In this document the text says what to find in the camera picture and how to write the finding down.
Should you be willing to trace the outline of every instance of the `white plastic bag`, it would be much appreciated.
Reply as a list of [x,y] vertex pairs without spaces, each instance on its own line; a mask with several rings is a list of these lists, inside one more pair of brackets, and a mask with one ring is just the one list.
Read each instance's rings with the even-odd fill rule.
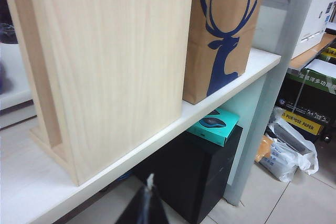
[[268,124],[269,128],[277,136],[277,139],[282,141],[288,149],[297,153],[295,161],[299,168],[308,175],[314,174],[319,169],[317,152],[314,144],[306,140],[297,130],[295,130],[282,117],[283,110],[275,107],[272,114],[272,122]]
[[298,167],[298,153],[285,143],[273,142],[270,157],[263,157],[259,163],[282,182],[290,182]]

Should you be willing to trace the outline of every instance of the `teal box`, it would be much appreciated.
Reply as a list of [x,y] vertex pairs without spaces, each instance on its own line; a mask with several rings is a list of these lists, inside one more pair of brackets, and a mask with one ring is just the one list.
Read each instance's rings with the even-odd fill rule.
[[187,131],[223,147],[238,120],[238,115],[217,108]]

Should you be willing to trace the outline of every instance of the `white printer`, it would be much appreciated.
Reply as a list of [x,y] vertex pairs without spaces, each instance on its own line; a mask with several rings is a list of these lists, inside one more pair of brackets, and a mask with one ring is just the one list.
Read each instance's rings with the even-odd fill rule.
[[336,0],[312,0],[292,58],[320,43]]

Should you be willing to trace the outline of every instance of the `kraft paper bag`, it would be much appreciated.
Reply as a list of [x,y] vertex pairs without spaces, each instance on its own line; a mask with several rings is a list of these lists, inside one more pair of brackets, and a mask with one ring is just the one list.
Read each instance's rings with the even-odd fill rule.
[[245,72],[262,0],[192,0],[183,99],[192,104]]

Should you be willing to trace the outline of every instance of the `tiled floor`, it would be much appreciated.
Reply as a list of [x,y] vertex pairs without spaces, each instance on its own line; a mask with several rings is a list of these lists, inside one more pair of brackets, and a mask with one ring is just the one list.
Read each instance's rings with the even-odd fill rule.
[[[222,199],[202,224],[336,223],[336,142],[316,146],[320,162],[316,174],[298,170],[292,182],[283,183],[254,164],[239,207]],[[114,223],[140,186],[136,178],[129,178],[68,224]],[[167,204],[164,208],[171,224],[187,223]]]

